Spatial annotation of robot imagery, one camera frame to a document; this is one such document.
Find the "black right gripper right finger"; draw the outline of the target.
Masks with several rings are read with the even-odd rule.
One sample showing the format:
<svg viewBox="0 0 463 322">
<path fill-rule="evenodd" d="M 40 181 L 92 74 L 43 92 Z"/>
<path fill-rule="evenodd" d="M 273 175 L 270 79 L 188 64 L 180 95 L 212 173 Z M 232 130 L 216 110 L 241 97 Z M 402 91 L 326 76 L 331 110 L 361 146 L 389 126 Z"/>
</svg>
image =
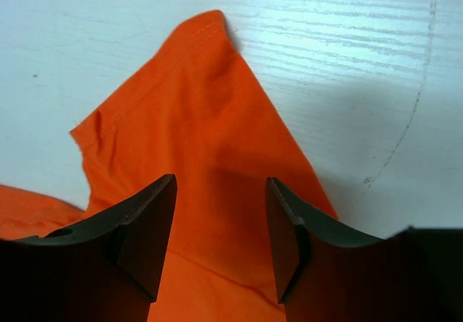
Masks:
<svg viewBox="0 0 463 322">
<path fill-rule="evenodd" d="M 282 304 L 407 304 L 412 267 L 401 238 L 382 240 L 266 182 L 266 216 Z"/>
</svg>

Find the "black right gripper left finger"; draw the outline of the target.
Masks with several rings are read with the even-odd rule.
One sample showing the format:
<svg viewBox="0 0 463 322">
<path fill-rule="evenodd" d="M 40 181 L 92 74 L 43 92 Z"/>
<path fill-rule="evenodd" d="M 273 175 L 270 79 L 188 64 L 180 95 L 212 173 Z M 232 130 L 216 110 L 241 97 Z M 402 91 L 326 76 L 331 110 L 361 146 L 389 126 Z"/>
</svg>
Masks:
<svg viewBox="0 0 463 322">
<path fill-rule="evenodd" d="M 166 174 L 132 197 L 82 221 L 10 242 L 14 268 L 43 281 L 91 293 L 101 288 L 127 295 L 127 281 L 149 303 L 156 301 L 174 216 L 177 180 Z"/>
</svg>

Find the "orange t shirt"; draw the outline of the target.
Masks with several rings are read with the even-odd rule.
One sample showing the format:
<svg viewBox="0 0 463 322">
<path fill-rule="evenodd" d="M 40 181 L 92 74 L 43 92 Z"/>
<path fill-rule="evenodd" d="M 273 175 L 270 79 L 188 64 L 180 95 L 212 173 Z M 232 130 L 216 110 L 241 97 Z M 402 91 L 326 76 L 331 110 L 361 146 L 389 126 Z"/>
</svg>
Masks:
<svg viewBox="0 0 463 322">
<path fill-rule="evenodd" d="M 231 42 L 222 12 L 180 24 L 157 54 L 75 127 L 88 208 L 1 187 L 1 237 L 45 235 L 164 174 L 178 192 L 150 321 L 283 321 L 265 185 L 277 177 L 329 215 L 309 161 Z"/>
</svg>

